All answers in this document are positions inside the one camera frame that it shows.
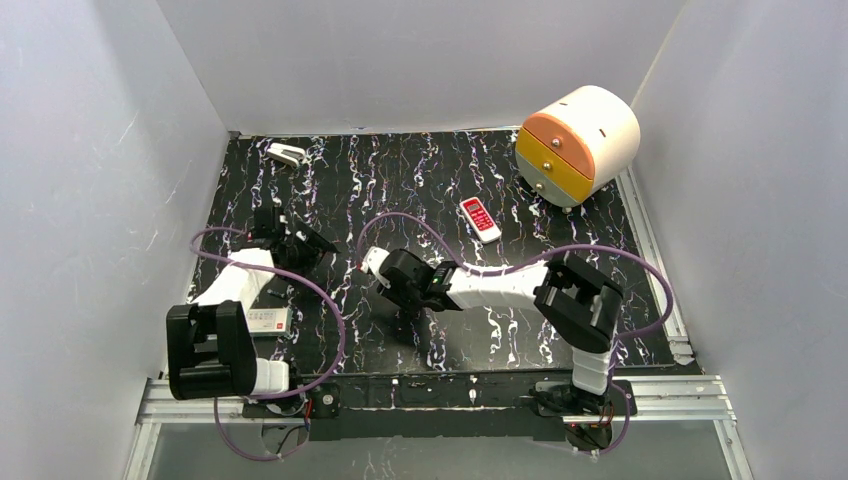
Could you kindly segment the white remote control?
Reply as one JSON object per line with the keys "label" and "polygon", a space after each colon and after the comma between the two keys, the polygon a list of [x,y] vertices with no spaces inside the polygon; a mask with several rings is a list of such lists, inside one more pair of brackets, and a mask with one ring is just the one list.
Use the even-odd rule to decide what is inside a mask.
{"label": "white remote control", "polygon": [[463,217],[481,243],[489,244],[501,238],[500,228],[478,197],[462,200],[459,207]]}

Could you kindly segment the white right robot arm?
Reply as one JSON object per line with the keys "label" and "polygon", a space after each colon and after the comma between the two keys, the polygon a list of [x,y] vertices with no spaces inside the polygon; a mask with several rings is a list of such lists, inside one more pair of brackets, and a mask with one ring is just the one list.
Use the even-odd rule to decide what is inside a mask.
{"label": "white right robot arm", "polygon": [[623,289],[581,258],[556,254],[517,269],[426,264],[405,249],[370,248],[360,266],[377,291],[403,310],[464,311],[504,307],[538,311],[572,349],[571,380],[538,405],[566,415],[602,415],[609,407],[609,367]]}

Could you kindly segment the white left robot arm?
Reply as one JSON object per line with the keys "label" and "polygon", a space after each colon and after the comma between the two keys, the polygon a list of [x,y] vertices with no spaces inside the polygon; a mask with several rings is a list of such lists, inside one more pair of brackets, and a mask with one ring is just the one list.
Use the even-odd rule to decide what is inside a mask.
{"label": "white left robot arm", "polygon": [[274,206],[255,210],[248,229],[237,234],[241,241],[223,258],[213,283],[190,302],[171,307],[165,317],[168,382],[177,400],[274,399],[296,393],[287,362],[258,356],[248,312],[277,277],[323,296],[306,275],[338,249]]}

